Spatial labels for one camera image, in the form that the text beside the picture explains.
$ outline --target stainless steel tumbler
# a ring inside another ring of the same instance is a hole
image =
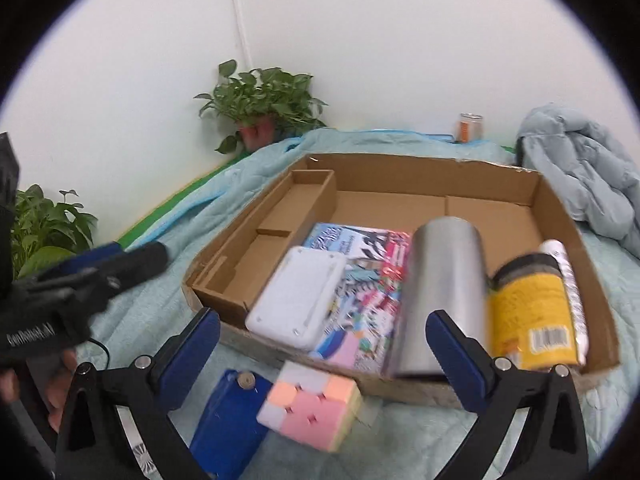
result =
[[[405,269],[389,372],[442,374],[424,335],[427,316],[443,309],[466,336],[489,348],[487,277],[482,241],[462,218],[443,216],[418,228]]]

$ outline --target black cable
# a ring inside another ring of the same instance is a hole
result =
[[[109,349],[103,345],[100,341],[98,341],[97,339],[94,339],[93,337],[90,337],[89,339],[87,339],[87,341],[89,343],[93,343],[94,345],[98,345],[100,348],[102,348],[104,350],[104,353],[107,354],[107,364],[104,366],[104,370],[107,370],[109,368],[109,362],[111,362],[111,354],[109,353]]]

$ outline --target human hand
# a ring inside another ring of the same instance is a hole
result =
[[[56,432],[60,430],[66,394],[71,386],[73,372],[78,366],[76,352],[71,349],[64,350],[62,352],[62,362],[65,366],[60,368],[49,380],[45,391],[47,400],[53,407],[53,411],[49,413],[49,424]],[[6,370],[0,374],[0,397],[7,404],[20,398],[18,377],[13,370]]]

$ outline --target white wall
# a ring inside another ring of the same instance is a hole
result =
[[[80,0],[0,110],[22,188],[75,188],[118,237],[224,162],[192,96],[219,62],[316,76],[338,128],[450,132],[460,112],[512,144],[533,106],[580,108],[640,162],[640,128],[607,59],[555,0]],[[234,10],[238,11],[238,20]]]
[[[547,102],[609,126],[640,162],[635,109],[608,60],[556,0],[238,0],[252,66],[309,72],[338,128],[451,132],[485,116],[513,145]]]
[[[232,0],[80,0],[2,108],[21,188],[74,188],[104,241],[223,163],[192,97],[242,59],[236,27]]]

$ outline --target rubik's cube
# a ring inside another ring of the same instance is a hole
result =
[[[257,420],[301,444],[334,452],[349,433],[361,402],[353,379],[287,361]]]

